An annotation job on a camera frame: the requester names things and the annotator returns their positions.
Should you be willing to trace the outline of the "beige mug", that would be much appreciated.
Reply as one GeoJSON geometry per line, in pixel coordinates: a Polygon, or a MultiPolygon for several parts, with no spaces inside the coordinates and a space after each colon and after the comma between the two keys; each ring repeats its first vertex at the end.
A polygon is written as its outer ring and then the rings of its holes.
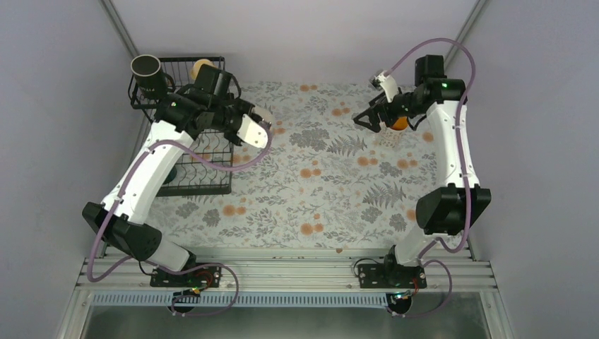
{"type": "Polygon", "coordinates": [[[266,126],[270,129],[275,121],[275,118],[268,109],[265,109],[260,106],[254,106],[253,113],[259,117],[259,124],[266,126]]]}

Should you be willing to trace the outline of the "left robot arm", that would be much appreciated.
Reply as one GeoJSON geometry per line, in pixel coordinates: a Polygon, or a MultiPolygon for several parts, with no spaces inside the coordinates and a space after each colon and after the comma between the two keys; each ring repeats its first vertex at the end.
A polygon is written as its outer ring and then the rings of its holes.
{"type": "Polygon", "coordinates": [[[233,95],[239,87],[235,76],[207,64],[199,66],[193,83],[169,93],[159,101],[145,143],[117,185],[99,203],[85,205],[82,216],[96,237],[90,258],[102,242],[118,248],[127,258],[146,261],[168,271],[180,286],[196,278],[191,252],[168,240],[146,224],[150,206],[168,174],[183,154],[206,167],[236,172],[255,165],[271,144],[268,112],[233,95]],[[252,161],[225,166],[197,155],[191,146],[206,130],[217,131],[235,145],[261,149],[252,161]]]}

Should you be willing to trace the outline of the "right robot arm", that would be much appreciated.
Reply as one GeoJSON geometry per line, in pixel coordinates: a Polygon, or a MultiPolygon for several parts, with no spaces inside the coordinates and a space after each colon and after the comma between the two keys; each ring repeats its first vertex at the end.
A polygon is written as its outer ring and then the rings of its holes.
{"type": "Polygon", "coordinates": [[[466,126],[469,85],[444,73],[440,55],[426,55],[415,62],[415,89],[402,92],[390,71],[370,79],[380,90],[368,108],[353,121],[379,133],[402,118],[423,116],[435,142],[437,187],[418,199],[417,227],[405,240],[393,246],[393,262],[383,268],[384,282],[400,287],[410,270],[436,244],[450,253],[461,250],[473,223],[492,200],[489,189],[480,185],[470,155],[466,126]]]}

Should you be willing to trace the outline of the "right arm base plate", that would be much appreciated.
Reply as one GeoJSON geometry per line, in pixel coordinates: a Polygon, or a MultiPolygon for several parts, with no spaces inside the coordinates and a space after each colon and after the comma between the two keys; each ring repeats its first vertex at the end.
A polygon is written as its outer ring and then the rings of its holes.
{"type": "Polygon", "coordinates": [[[362,289],[423,289],[427,280],[422,266],[404,266],[393,255],[382,261],[361,258],[353,266],[353,272],[362,289]]]}

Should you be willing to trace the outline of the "floral white mug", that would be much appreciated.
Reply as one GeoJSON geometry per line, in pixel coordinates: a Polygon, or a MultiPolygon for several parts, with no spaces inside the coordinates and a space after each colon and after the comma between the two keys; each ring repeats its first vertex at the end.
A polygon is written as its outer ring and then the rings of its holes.
{"type": "Polygon", "coordinates": [[[407,128],[408,118],[400,117],[391,127],[382,126],[377,143],[387,148],[394,148],[399,144],[407,128]]]}

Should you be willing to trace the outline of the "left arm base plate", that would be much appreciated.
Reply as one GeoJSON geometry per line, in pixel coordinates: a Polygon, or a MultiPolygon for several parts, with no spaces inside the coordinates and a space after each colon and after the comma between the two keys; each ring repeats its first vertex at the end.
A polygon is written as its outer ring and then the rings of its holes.
{"type": "Polygon", "coordinates": [[[150,286],[202,290],[219,287],[221,275],[222,268],[217,266],[209,266],[183,275],[174,275],[156,268],[150,274],[150,286]]]}

